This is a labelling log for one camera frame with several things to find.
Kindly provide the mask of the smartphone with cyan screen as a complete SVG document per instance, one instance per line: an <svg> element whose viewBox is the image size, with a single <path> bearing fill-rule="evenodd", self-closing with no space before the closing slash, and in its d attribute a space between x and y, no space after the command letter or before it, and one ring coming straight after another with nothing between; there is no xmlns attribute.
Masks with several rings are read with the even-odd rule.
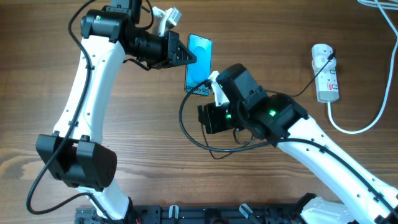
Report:
<svg viewBox="0 0 398 224"><path fill-rule="evenodd" d="M188 64L186 67L186 92L191 91L210 76L213 41L196 34L190 34L188 36L188 49L196 56L197 61Z"/></svg>

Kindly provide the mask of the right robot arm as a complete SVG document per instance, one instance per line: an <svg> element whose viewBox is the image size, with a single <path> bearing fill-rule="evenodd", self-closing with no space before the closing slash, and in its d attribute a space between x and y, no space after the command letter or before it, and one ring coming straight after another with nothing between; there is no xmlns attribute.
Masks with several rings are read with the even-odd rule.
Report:
<svg viewBox="0 0 398 224"><path fill-rule="evenodd" d="M397 189L356 162L292 97L268 96L240 63L214 71L203 85L215 96L214 103L199 109L199 121L208 134L246 129L301 162L341 200L302 197L295 211L301 221L397 223Z"/></svg>

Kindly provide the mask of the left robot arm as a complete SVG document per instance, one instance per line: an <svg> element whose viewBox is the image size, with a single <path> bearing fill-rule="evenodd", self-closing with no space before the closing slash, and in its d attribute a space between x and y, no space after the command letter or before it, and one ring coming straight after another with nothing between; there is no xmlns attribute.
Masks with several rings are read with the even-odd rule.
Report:
<svg viewBox="0 0 398 224"><path fill-rule="evenodd" d="M132 200L114 175L117 156L102 145L103 123L114 80L132 61L144 70L195 63L174 27L181 12L149 6L151 22L139 25L140 1L112 1L90 9L81 19L81 55L65 109L49 135L37 138L36 150L44 171L77 189L93 204L91 220L101 223L140 223Z"/></svg>

